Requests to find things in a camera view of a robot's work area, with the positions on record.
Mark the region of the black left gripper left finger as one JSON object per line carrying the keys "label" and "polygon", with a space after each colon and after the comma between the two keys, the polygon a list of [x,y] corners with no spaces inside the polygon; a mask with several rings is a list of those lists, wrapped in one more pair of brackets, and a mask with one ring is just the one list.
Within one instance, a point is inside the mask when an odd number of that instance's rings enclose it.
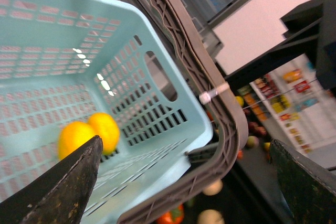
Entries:
{"label": "black left gripper left finger", "polygon": [[1,203],[1,223],[79,223],[97,180],[102,139],[94,136]]}

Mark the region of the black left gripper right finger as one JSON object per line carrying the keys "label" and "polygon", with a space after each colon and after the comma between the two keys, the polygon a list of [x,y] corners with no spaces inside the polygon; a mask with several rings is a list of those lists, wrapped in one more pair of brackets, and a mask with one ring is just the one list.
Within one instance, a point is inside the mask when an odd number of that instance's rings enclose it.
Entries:
{"label": "black left gripper right finger", "polygon": [[295,223],[335,223],[335,175],[277,139],[269,151]]}

